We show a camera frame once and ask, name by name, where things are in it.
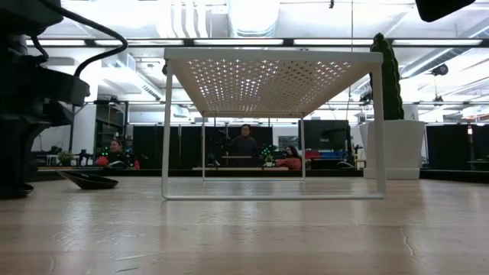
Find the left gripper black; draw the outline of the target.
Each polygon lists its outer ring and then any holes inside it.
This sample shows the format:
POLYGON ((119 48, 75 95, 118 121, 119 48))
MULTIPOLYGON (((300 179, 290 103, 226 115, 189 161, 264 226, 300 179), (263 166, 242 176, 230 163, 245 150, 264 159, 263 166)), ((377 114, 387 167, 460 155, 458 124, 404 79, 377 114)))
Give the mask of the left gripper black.
POLYGON ((0 186, 21 186, 37 168, 34 139, 48 125, 69 125, 89 84, 80 78, 39 66, 0 68, 0 186))

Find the black teardrop mini plate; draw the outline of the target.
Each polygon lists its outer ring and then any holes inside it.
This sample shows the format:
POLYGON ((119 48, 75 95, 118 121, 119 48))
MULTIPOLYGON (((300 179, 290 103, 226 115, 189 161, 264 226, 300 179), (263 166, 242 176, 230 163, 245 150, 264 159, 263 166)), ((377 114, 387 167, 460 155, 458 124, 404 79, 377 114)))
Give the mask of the black teardrop mini plate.
POLYGON ((114 189, 118 185, 117 180, 112 180, 103 176, 62 170, 58 170, 57 173, 84 190, 114 189))
POLYGON ((33 190, 34 187, 26 183, 17 186, 0 186, 0 200, 27 198, 33 190))

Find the small potted plant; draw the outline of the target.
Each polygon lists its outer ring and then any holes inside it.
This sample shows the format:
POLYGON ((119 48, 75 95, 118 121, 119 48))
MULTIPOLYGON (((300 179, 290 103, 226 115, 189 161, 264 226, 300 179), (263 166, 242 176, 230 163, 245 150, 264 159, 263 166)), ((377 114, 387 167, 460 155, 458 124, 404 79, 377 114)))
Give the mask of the small potted plant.
POLYGON ((264 164, 266 167, 273 167, 274 166, 274 152, 277 149, 277 147, 273 144, 270 145, 265 145, 263 150, 262 150, 262 155, 264 156, 264 164))
POLYGON ((62 167, 70 167, 75 160, 75 156, 70 151, 62 151, 58 153, 57 159, 62 167))

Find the dark shelving rack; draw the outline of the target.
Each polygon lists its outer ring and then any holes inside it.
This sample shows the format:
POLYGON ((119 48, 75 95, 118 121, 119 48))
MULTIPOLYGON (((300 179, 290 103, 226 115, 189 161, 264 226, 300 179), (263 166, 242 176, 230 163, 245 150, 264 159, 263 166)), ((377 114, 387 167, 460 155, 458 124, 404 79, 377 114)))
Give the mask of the dark shelving rack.
POLYGON ((115 102, 96 102, 96 133, 94 145, 94 163, 103 154, 108 153, 110 142, 120 140, 125 150, 126 120, 125 104, 115 102))

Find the person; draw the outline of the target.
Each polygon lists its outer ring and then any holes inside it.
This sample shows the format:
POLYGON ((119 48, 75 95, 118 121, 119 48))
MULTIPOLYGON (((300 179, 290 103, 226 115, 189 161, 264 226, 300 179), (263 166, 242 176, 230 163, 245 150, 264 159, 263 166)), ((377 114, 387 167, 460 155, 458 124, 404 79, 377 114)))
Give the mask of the person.
POLYGON ((108 153, 98 157, 95 165, 113 170, 128 168, 139 170, 141 168, 139 161, 126 154, 123 150, 122 142, 117 139, 110 142, 108 153))
POLYGON ((241 133, 230 143, 228 152, 235 159, 232 160, 237 167, 254 167, 257 165, 258 146, 256 140, 251 136, 251 126, 241 126, 241 133))
POLYGON ((290 145, 285 148, 285 158, 277 159, 277 167, 286 167, 288 170, 301 170, 302 169, 302 157, 299 155, 297 149, 290 145))

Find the black room divider panels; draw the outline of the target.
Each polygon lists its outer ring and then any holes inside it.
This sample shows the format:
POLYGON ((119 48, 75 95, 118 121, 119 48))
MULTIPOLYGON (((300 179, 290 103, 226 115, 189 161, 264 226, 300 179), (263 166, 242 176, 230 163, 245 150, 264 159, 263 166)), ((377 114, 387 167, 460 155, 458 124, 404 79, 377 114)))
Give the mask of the black room divider panels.
POLYGON ((428 125, 428 168, 489 171, 489 125, 428 125))
MULTIPOLYGON (((240 153, 230 143, 241 133, 239 126, 172 126, 170 128, 169 168, 192 170, 202 166, 202 152, 206 152, 206 164, 215 166, 238 166, 235 159, 240 153), (202 137, 206 148, 202 149, 202 137)), ((133 128, 132 149, 141 169, 160 169, 164 152, 164 127, 162 125, 133 128)))

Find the wooden background table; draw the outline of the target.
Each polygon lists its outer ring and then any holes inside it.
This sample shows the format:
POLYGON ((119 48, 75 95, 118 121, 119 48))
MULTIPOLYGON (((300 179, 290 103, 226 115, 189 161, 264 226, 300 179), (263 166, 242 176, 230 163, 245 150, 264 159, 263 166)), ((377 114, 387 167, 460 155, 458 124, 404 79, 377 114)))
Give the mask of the wooden background table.
POLYGON ((287 167, 205 167, 204 170, 226 171, 288 171, 287 167))

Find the long ceiling light bar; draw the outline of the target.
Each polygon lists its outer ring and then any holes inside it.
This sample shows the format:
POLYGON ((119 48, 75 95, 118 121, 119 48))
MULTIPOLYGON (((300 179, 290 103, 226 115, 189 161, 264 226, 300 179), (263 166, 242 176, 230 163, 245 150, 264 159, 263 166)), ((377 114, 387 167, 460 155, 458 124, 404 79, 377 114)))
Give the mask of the long ceiling light bar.
MULTIPOLYGON (((389 38, 394 47, 428 48, 489 48, 489 38, 389 38)), ((121 41, 113 39, 40 39, 43 47, 118 47, 121 41)), ((183 38, 128 40, 132 48, 163 47, 369 47, 373 44, 368 38, 183 38)))

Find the white perforated metal shelf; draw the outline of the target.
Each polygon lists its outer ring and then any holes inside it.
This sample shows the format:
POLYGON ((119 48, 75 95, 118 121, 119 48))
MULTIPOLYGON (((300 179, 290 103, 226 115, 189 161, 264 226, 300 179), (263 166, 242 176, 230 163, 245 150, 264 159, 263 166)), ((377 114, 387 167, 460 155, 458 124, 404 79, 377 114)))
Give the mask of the white perforated metal shelf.
POLYGON ((371 75, 377 190, 387 192, 381 53, 307 50, 169 48, 164 111, 161 195, 170 194, 169 154, 173 81, 178 81, 202 117, 295 118, 302 121, 339 93, 371 75))

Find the large black display screen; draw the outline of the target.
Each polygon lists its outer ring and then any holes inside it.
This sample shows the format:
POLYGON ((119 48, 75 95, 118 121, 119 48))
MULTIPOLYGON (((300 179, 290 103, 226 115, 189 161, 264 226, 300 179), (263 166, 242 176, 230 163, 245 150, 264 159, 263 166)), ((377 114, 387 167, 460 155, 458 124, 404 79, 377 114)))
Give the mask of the large black display screen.
POLYGON ((299 149, 346 151, 349 124, 346 120, 299 122, 299 149))

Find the blue and red storage bins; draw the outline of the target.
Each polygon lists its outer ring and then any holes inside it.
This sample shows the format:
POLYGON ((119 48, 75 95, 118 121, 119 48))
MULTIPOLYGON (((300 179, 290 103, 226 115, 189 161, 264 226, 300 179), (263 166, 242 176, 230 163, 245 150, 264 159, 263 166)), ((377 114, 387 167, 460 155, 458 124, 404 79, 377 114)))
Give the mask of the blue and red storage bins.
POLYGON ((315 151, 308 150, 305 154, 306 159, 311 160, 344 160, 348 157, 345 151, 315 151))

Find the green cactus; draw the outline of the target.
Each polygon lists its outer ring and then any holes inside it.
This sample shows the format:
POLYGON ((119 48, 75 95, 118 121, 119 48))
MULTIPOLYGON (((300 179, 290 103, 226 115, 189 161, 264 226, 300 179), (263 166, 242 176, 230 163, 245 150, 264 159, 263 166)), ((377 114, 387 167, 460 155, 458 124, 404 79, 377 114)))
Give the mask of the green cactus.
POLYGON ((399 64, 392 46, 382 33, 374 36, 370 52, 381 53, 382 92, 384 120, 404 119, 403 100, 401 97, 399 64))

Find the white hexagonal plant pot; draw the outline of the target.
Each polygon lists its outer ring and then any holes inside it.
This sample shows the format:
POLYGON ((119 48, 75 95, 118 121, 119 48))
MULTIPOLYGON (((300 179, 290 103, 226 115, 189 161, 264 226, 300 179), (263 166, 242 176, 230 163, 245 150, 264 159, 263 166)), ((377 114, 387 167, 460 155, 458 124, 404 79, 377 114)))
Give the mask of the white hexagonal plant pot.
MULTIPOLYGON (((376 179, 376 137, 374 122, 360 125, 366 156, 364 178, 376 179)), ((422 121, 384 122, 384 161, 388 180, 417 180, 422 163, 425 124, 422 121)))

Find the white ventilation duct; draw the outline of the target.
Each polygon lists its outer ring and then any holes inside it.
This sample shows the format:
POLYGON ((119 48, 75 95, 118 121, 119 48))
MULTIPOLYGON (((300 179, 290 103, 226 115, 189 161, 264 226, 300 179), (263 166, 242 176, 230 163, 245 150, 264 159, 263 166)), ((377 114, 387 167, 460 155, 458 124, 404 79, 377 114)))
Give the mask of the white ventilation duct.
POLYGON ((273 37, 277 27, 279 0, 226 0, 232 37, 273 37))

